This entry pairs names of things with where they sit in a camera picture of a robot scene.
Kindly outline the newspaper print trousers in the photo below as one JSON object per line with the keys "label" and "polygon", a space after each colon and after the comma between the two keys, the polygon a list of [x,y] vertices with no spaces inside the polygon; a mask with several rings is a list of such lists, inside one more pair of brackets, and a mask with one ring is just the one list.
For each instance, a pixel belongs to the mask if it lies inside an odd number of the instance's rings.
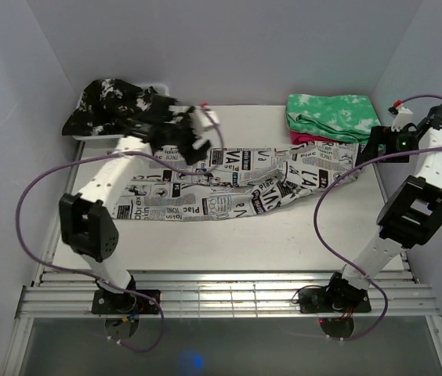
{"label": "newspaper print trousers", "polygon": [[312,141],[279,148],[211,149],[188,166],[173,146],[147,160],[118,199],[114,219],[199,222],[261,215],[320,193],[364,147]]}

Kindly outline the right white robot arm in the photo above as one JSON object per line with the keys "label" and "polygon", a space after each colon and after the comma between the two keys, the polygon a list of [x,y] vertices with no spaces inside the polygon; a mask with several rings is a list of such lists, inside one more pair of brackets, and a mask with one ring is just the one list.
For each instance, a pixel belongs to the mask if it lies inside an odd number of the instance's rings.
{"label": "right white robot arm", "polygon": [[329,309],[355,309],[367,299],[369,281],[391,259],[424,245],[442,226],[442,104],[432,107],[418,124],[412,112],[393,108],[390,127],[375,126],[360,155],[360,163],[391,156],[407,163],[408,152],[421,150],[418,170],[408,176],[379,213],[379,231],[351,265],[333,274],[324,301]]}

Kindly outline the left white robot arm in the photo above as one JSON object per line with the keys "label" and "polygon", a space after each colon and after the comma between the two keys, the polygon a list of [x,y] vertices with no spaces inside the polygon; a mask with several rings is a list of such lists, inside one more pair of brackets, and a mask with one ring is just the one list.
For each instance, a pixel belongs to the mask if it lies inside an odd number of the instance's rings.
{"label": "left white robot arm", "polygon": [[118,198],[145,160],[164,146],[176,147],[188,165],[206,158],[211,143],[201,135],[218,127],[208,105],[183,106],[172,97],[158,97],[123,124],[114,152],[90,182],[60,198],[62,241],[89,265],[104,301],[116,312],[130,313],[138,303],[135,280],[115,253],[119,233],[111,211]]}

